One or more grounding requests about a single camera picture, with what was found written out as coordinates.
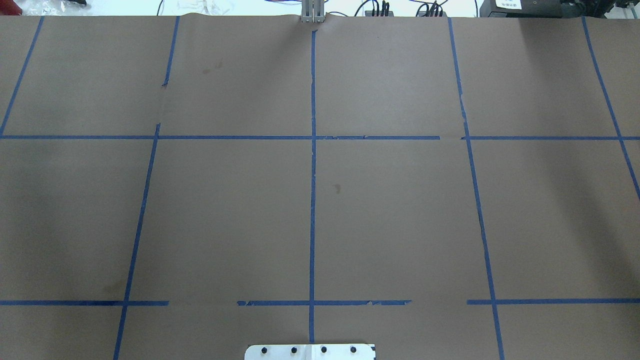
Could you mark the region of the black power box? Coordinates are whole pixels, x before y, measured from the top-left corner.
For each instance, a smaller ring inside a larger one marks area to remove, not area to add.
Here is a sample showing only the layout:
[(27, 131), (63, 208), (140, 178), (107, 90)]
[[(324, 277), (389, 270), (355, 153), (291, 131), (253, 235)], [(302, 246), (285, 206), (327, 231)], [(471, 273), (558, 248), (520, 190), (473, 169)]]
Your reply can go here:
[(480, 18), (563, 17), (560, 0), (484, 0), (478, 14)]

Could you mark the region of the aluminium frame post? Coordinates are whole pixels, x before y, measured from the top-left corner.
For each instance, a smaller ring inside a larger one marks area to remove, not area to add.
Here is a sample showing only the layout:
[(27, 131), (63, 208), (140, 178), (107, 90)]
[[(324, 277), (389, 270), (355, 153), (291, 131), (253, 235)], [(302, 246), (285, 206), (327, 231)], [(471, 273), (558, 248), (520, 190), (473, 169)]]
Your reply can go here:
[(325, 0), (300, 0), (301, 22), (304, 24), (324, 23), (326, 19)]

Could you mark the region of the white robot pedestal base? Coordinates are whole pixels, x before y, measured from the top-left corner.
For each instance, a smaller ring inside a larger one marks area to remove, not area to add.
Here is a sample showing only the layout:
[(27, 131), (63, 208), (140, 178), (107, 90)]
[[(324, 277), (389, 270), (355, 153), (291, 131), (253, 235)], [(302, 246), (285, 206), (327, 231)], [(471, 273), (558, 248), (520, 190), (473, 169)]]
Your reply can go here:
[(374, 344), (255, 344), (249, 346), (245, 360), (375, 360)]

